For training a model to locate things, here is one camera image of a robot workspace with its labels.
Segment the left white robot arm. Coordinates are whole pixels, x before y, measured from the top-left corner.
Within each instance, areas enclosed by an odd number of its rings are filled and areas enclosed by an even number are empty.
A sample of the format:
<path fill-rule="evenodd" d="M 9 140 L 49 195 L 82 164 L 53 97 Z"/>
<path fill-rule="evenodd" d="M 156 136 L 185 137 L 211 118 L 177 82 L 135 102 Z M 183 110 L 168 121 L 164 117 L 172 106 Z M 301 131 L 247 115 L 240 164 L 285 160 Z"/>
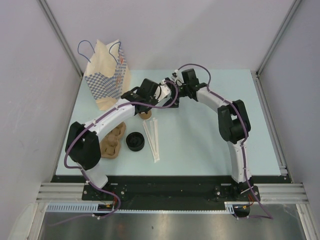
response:
<path fill-rule="evenodd" d="M 100 200 L 107 199 L 111 188 L 99 164 L 101 139 L 120 123 L 139 113 L 148 112 L 152 108 L 169 108 L 176 101 L 178 93 L 177 85 L 168 78 L 161 83 L 145 79 L 141 86 L 125 92 L 99 117 L 85 124 L 74 122 L 68 132 L 64 166 L 67 169 L 79 169 L 94 187 L 93 194 Z"/>

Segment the stack of paper cups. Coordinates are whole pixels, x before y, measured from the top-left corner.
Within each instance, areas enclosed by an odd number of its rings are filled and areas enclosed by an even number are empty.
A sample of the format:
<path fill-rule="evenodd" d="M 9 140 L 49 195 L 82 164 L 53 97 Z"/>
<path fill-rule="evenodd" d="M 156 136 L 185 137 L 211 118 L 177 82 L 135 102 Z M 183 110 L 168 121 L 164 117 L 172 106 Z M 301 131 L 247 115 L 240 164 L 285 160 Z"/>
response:
<path fill-rule="evenodd" d="M 148 119 L 151 118 L 152 112 L 151 112 L 151 111 L 142 112 L 142 113 L 139 113 L 138 115 L 139 115 L 139 117 L 140 117 L 142 120 L 148 120 Z"/>

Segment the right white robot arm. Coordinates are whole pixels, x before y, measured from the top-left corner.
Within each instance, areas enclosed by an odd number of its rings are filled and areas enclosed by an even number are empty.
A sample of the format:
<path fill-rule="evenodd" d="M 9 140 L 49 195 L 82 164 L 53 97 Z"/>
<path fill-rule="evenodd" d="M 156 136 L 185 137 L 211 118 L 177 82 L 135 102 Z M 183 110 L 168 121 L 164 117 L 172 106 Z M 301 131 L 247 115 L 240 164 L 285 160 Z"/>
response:
<path fill-rule="evenodd" d="M 182 76 L 177 91 L 178 97 L 189 97 L 217 113 L 218 130 L 222 139 L 227 142 L 230 152 L 233 179 L 230 194 L 235 200 L 242 201 L 253 188 L 252 175 L 247 163 L 246 144 L 251 124 L 244 102 L 242 100 L 231 102 L 213 92 L 208 84 L 199 82 L 193 68 L 184 71 L 175 70 L 172 74 L 175 82 L 180 80 L 178 74 Z"/>

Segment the checkered paper takeout bag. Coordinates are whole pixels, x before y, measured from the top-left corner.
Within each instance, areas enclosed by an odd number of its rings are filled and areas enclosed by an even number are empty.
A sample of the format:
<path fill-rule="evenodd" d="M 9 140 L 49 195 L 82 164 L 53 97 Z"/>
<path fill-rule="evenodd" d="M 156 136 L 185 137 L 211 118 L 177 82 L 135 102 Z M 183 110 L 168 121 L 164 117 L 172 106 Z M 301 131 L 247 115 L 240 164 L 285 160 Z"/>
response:
<path fill-rule="evenodd" d="M 120 40 L 109 44 L 97 40 L 91 48 L 93 54 L 87 58 L 83 80 L 98 109 L 106 111 L 129 90 L 131 72 Z"/>

